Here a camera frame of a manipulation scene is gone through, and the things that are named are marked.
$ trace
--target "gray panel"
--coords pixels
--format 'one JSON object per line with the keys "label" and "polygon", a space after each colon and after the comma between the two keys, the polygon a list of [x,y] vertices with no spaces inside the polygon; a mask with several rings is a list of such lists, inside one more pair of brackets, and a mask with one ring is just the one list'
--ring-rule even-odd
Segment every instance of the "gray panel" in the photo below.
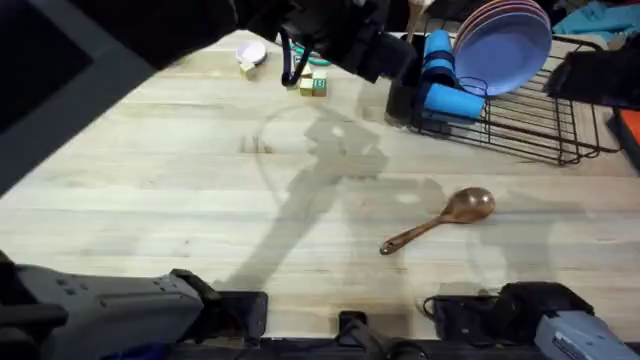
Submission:
{"label": "gray panel", "polygon": [[18,277],[40,303],[69,312],[42,347],[42,360],[93,360],[140,345],[174,343],[203,308],[183,280],[70,275],[19,266]]}
{"label": "gray panel", "polygon": [[582,311],[543,317],[535,343],[553,360],[640,360],[604,321]]}

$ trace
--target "wooden table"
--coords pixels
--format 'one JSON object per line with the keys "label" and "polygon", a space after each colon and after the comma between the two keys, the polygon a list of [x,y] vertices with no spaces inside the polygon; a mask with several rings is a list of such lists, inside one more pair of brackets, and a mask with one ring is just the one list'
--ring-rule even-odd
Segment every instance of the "wooden table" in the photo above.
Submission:
{"label": "wooden table", "polygon": [[[430,338],[427,296],[549,280],[640,339],[640,180],[624,155],[559,168],[413,135],[384,121],[387,81],[332,67],[329,97],[303,98],[279,85],[276,46],[243,80],[233,52],[249,38],[158,74],[33,171],[0,200],[0,247],[61,271],[188,268],[264,290],[268,336],[330,336],[357,309]],[[494,192],[497,213],[378,254],[466,186]]]}

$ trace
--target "metal wire rack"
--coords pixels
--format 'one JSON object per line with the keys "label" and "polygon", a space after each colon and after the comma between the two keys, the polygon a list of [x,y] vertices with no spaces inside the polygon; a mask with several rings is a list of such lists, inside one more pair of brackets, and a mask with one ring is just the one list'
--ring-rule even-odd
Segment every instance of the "metal wire rack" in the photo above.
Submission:
{"label": "metal wire rack", "polygon": [[[424,46],[424,37],[421,38],[417,42],[414,38],[414,47],[417,44],[419,54],[422,50],[418,48]],[[406,116],[409,118],[408,127],[419,134],[480,145],[558,165],[577,164],[583,158],[619,151],[613,142],[608,146],[602,145],[599,132],[604,127],[593,105],[551,98],[543,91],[551,72],[569,52],[601,51],[602,48],[587,41],[558,36],[553,40],[552,53],[543,69],[517,90],[498,97],[486,97],[485,108],[479,118],[424,111],[421,103],[412,101],[405,106],[419,109]],[[387,112],[392,116],[394,108],[397,113],[403,106],[398,100],[413,97],[411,94],[417,91],[417,84],[405,82],[406,79],[402,81],[391,86]]]}

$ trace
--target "black mount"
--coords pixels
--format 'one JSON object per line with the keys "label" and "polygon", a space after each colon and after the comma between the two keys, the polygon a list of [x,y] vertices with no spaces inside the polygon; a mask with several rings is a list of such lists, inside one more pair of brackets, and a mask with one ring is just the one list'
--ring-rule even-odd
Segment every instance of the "black mount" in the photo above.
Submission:
{"label": "black mount", "polygon": [[191,271],[174,269],[171,274],[198,292],[204,308],[183,340],[196,344],[217,337],[257,341],[267,326],[268,297],[257,291],[216,291]]}
{"label": "black mount", "polygon": [[426,359],[426,350],[417,342],[389,338],[379,334],[368,326],[367,315],[360,311],[343,311],[338,316],[339,333],[336,340],[339,346],[359,347],[367,359]]}
{"label": "black mount", "polygon": [[434,296],[433,313],[438,338],[462,341],[476,347],[532,345],[543,316],[558,311],[584,311],[593,307],[564,285],[517,282],[502,287],[499,296]]}

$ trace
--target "purple plate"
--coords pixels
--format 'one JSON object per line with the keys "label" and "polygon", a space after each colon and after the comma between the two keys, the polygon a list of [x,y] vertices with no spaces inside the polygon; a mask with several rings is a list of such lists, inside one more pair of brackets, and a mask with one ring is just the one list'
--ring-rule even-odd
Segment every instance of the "purple plate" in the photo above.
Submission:
{"label": "purple plate", "polygon": [[529,13],[510,13],[482,24],[456,54],[456,76],[476,95],[498,95],[531,79],[551,50],[551,30]]}
{"label": "purple plate", "polygon": [[551,21],[549,20],[549,17],[544,12],[544,10],[540,8],[540,5],[528,0],[499,0],[499,2],[496,2],[492,6],[487,6],[485,8],[479,9],[478,11],[473,13],[473,15],[470,16],[469,19],[464,22],[464,24],[462,24],[460,30],[458,30],[458,34],[456,35],[453,53],[457,53],[458,48],[468,37],[468,35],[483,23],[488,22],[492,18],[496,18],[500,15],[517,12],[538,15],[542,20],[546,22],[547,26],[551,28]]}

